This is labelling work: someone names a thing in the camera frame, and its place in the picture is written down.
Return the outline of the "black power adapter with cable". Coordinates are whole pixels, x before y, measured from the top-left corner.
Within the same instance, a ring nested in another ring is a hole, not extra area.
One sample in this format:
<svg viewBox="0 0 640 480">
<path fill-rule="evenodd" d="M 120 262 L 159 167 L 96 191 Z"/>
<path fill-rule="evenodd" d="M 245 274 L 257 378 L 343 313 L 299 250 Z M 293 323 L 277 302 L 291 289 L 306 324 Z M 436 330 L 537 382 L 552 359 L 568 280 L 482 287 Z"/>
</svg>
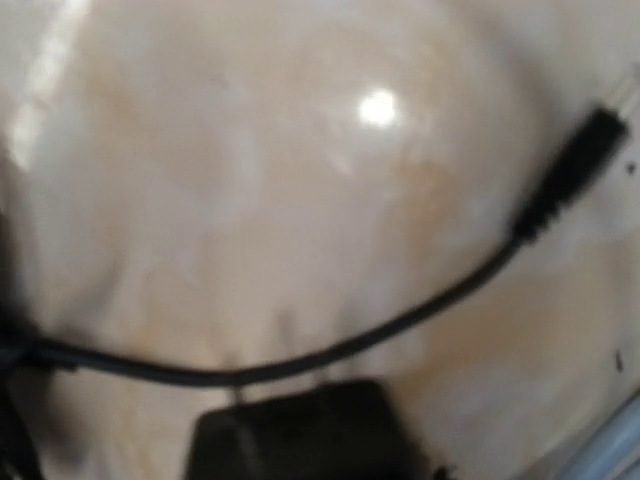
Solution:
<svg viewBox="0 0 640 480">
<path fill-rule="evenodd" d="M 187 388 L 244 387 L 306 374 L 354 357 L 457 305 L 533 243 L 605 170 L 631 136 L 639 77 L 623 80 L 565 142 L 515 216 L 503 244 L 457 284 L 379 327 L 324 350 L 273 364 L 207 371 L 154 364 L 40 336 L 1 300 L 1 374 L 19 368 L 85 368 Z M 414 479 L 417 454 L 381 384 L 356 379 L 201 415 L 190 444 L 190 479 Z"/>
</svg>

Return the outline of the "light blue power strip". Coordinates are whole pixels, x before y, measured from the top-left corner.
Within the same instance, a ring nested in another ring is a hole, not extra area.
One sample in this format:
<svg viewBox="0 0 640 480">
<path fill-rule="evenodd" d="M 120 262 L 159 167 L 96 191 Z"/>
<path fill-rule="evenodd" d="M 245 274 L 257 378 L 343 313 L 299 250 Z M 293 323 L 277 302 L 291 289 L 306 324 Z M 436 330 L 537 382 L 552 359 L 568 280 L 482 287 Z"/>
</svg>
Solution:
<svg viewBox="0 0 640 480">
<path fill-rule="evenodd" d="M 639 448 L 639 385 L 607 416 L 565 439 L 544 479 L 609 479 Z"/>
</svg>

